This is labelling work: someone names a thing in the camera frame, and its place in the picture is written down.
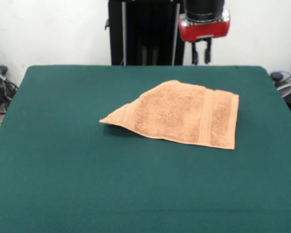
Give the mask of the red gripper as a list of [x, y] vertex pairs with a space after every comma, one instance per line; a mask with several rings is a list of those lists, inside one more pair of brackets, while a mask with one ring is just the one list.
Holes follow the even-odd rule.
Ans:
[[201, 39], [204, 39], [207, 43], [204, 62], [207, 65], [211, 62], [212, 38], [227, 36], [230, 28], [230, 22], [230, 13], [222, 13], [222, 16], [218, 20], [206, 23], [195, 23], [189, 21], [185, 14], [181, 14], [179, 16], [178, 28], [180, 38], [183, 42], [191, 43], [192, 65], [198, 64], [196, 42]]

